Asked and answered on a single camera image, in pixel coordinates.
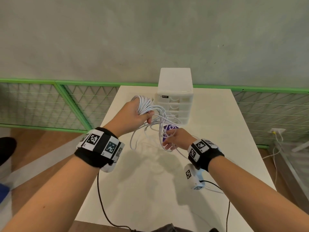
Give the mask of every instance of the purple sticker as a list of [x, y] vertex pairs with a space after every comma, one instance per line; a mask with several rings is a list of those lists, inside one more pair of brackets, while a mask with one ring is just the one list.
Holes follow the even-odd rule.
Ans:
[[[165, 125], [164, 127], [164, 130], [168, 131], [170, 129], [178, 129], [177, 126], [175, 125]], [[167, 135], [166, 134], [163, 134], [163, 141], [167, 138]]]

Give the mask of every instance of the wall outlet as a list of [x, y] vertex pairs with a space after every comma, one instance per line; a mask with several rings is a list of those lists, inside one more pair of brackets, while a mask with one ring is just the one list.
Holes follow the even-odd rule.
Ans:
[[270, 131], [268, 131], [269, 133], [272, 132], [276, 132], [277, 134], [281, 134], [285, 131], [286, 129], [276, 129], [276, 128], [272, 128]]

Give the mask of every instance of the plug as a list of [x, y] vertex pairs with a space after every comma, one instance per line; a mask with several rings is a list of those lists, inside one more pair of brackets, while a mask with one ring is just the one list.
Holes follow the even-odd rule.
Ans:
[[286, 129], [277, 129], [277, 128], [272, 128], [270, 131], [268, 131], [269, 133], [273, 133], [273, 134], [282, 134]]

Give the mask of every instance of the green metal fence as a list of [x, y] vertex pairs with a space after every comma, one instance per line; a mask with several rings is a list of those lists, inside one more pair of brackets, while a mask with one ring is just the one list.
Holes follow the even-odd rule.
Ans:
[[[87, 132], [99, 126], [121, 85], [155, 83], [0, 79], [0, 126]], [[309, 89], [193, 85], [231, 89], [259, 148], [285, 128], [285, 139], [309, 139]]]

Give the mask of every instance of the gray wall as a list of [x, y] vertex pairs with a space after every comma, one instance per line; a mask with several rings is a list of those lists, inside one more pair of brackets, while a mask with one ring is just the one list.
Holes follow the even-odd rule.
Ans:
[[309, 0], [0, 0], [0, 77], [309, 87]]

